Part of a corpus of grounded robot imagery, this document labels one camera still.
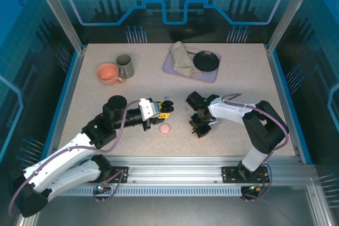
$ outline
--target metal pole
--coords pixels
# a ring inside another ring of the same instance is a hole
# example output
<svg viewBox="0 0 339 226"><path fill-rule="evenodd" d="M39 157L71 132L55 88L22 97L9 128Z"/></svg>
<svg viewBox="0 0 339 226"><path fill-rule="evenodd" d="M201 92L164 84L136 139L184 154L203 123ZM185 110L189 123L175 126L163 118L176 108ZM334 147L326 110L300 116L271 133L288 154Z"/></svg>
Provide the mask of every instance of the metal pole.
<svg viewBox="0 0 339 226"><path fill-rule="evenodd" d="M274 30L272 37L267 45L268 53L273 52L275 47L278 45L288 25L290 24L295 13L299 9L302 1L303 0L291 0L290 1L289 5L287 6L281 20L279 21L278 26L276 26L276 29Z"/></svg>
<svg viewBox="0 0 339 226"><path fill-rule="evenodd" d="M59 21L61 27L65 31L66 36L70 40L74 49L81 53L83 50L83 45L72 26L62 4L59 0L46 0L48 5L51 7L54 15L56 16L57 20Z"/></svg>

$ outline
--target mug handle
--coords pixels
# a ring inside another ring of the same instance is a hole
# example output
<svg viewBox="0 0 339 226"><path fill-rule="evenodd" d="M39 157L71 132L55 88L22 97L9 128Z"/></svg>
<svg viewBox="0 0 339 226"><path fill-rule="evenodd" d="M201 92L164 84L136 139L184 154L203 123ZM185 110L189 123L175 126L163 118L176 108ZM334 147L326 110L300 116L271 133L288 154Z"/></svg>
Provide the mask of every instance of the mug handle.
<svg viewBox="0 0 339 226"><path fill-rule="evenodd" d="M123 82L123 79L121 78L121 77L117 77L117 81L119 82L119 83L122 83Z"/></svg>

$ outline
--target gray mug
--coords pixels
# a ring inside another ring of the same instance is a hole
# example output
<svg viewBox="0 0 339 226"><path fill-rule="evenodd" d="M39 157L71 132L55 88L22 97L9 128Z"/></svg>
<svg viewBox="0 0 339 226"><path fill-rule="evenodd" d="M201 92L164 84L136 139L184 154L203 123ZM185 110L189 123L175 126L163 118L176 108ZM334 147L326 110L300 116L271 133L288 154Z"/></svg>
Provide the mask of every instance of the gray mug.
<svg viewBox="0 0 339 226"><path fill-rule="evenodd" d="M132 59L129 55L124 54L117 57L117 65L119 67L120 77L128 79L134 75Z"/></svg>

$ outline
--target speckled countertop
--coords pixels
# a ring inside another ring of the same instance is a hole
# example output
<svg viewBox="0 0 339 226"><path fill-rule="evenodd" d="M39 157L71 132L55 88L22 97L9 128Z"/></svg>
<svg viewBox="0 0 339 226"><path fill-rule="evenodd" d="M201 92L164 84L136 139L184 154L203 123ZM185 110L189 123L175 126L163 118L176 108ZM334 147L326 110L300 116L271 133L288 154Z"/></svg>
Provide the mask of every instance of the speckled countertop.
<svg viewBox="0 0 339 226"><path fill-rule="evenodd" d="M278 93L262 44L189 43L187 46L217 52L221 61L217 80L204 83L163 72L162 66L171 44L89 44L69 108L59 147L65 145L88 121L102 112L102 106L113 95L122 95L128 102L151 97L174 102L175 111L166 120L169 134L161 134L159 126L144 132L142 126L124 129L122 138L110 155L122 156L244 156L251 142L243 125L221 120L210 133L198 139L191 134L188 121L193 110L187 96L197 91L204 97L211 94L242 93L236 100L258 103L266 100L283 117ZM118 55L132 57L135 75L122 84L103 85L96 77L97 68L115 62ZM292 144L276 152L295 155Z"/></svg>

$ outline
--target pink small disc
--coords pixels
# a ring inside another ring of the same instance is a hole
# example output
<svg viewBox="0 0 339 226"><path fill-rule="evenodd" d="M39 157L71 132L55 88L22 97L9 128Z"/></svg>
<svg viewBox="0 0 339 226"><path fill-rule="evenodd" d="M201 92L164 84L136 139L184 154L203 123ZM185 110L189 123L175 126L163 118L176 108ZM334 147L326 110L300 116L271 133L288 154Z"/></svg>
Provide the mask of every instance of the pink small disc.
<svg viewBox="0 0 339 226"><path fill-rule="evenodd" d="M170 130L171 130L171 127L168 124L162 124L160 126L160 132L163 134L169 133Z"/></svg>

